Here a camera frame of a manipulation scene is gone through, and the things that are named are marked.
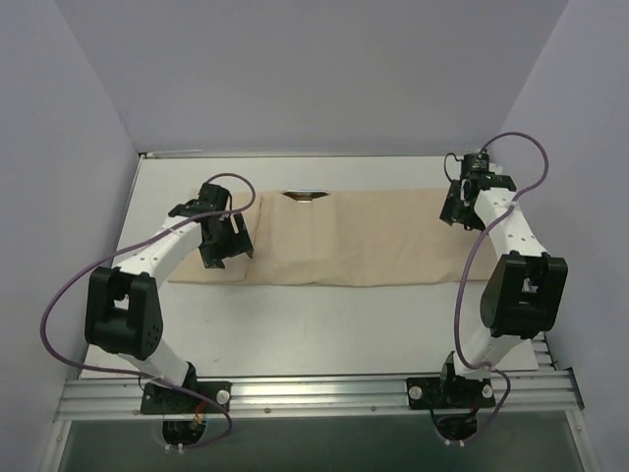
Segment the beige cloth wrap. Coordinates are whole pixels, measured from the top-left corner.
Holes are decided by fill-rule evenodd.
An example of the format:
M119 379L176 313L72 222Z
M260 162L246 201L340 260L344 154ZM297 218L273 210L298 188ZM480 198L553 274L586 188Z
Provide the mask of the beige cloth wrap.
M192 252L172 283L376 287L459 280L477 233L440 221L443 189L332 191L299 203L262 192L244 213L254 254L204 267Z

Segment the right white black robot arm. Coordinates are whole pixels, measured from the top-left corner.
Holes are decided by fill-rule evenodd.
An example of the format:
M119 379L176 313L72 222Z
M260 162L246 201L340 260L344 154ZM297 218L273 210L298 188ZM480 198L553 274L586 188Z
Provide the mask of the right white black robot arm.
M497 263L481 297L483 326L466 342L455 331L453 371L436 382L439 399L451 406L471 395L470 380L488 378L512 349L552 329L568 275L567 262L534 235L512 178L493 170L483 150L459 162L460 176L450 181L439 219L480 231L469 257L489 240Z

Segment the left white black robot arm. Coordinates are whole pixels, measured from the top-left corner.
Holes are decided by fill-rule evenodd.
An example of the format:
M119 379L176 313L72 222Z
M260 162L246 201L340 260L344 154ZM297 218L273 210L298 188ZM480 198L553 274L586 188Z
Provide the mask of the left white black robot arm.
M231 193L210 180L196 198L168 212L146 246L113 267L96 268L88 282L86 342L126 360L150 379L166 382L162 398L176 412L197 404L197 375L164 340L158 290L194 251L205 269L224 269L227 259L254 255L245 218L233 209Z

